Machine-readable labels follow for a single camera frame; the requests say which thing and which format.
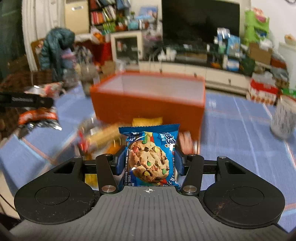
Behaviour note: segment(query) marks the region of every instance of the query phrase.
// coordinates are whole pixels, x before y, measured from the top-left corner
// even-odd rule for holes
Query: cardboard carton
[[[257,43],[249,44],[249,57],[253,58],[255,61],[270,65],[272,55],[272,49],[268,51],[260,49]]]

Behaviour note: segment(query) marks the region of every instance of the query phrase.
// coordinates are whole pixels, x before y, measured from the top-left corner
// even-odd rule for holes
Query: red box
[[[133,118],[163,118],[163,124],[180,124],[199,138],[205,109],[202,77],[178,74],[125,72],[93,85],[91,99],[98,119],[131,124]]]

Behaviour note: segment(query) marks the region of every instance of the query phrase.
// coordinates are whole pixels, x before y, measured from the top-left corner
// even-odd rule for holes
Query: blue snack wrapper
[[[175,144],[179,124],[120,127],[127,136],[124,185],[173,185],[175,181]]]

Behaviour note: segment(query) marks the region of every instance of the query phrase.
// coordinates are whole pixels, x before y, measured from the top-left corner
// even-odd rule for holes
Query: television
[[[162,0],[164,44],[213,43],[217,28],[239,36],[240,6],[218,0]]]

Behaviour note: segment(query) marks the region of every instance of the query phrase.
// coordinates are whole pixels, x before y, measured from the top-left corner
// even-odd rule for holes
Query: puffer jacket
[[[75,34],[66,28],[53,28],[45,37],[40,53],[41,70],[52,69],[53,82],[62,81],[63,63],[62,50],[71,48]]]

